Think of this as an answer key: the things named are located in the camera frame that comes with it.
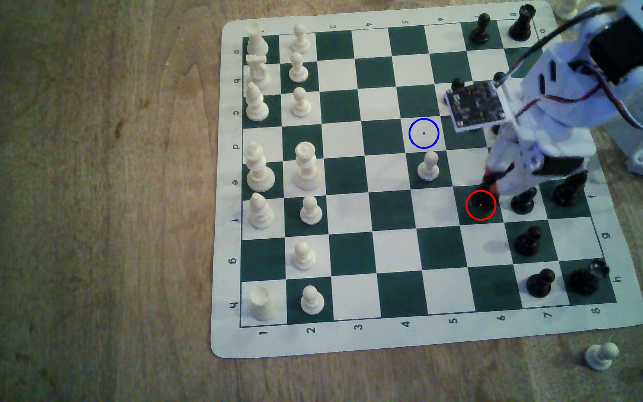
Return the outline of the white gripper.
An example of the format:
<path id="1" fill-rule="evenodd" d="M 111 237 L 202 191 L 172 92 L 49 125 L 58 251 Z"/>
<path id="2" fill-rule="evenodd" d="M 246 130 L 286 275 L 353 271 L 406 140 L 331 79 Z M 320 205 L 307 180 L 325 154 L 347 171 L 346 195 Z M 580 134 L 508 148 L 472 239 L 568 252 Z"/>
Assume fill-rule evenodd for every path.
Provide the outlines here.
<path id="1" fill-rule="evenodd" d="M 482 187 L 515 196 L 553 179 L 587 169 L 596 154 L 588 129 L 567 127 L 538 106 L 500 126 L 485 165 Z"/>

